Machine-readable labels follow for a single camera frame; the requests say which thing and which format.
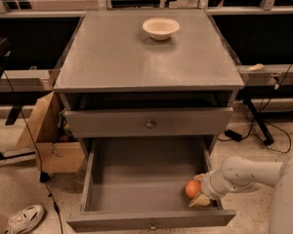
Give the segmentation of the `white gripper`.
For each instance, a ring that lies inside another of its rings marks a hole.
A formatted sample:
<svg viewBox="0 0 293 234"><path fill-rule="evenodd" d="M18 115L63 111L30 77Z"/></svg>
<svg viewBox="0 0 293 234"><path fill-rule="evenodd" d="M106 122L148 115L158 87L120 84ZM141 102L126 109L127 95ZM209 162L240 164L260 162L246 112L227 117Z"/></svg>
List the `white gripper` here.
<svg viewBox="0 0 293 234"><path fill-rule="evenodd" d="M220 171L211 171L207 174L195 175L194 180L201 181L202 193L197 193L190 201L191 208L208 206L211 200L218 200L226 195L225 179Z"/></svg>

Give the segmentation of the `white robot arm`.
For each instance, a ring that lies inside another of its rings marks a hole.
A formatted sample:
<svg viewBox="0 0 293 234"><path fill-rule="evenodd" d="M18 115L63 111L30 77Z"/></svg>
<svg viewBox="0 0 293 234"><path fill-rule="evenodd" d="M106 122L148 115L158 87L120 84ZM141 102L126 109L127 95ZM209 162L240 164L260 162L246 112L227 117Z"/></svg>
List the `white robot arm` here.
<svg viewBox="0 0 293 234"><path fill-rule="evenodd" d="M274 188L269 234L293 234L293 152L284 162L255 162L239 156L226 158L218 170L195 175L200 190L189 205L207 206L229 193L247 193L260 184Z"/></svg>

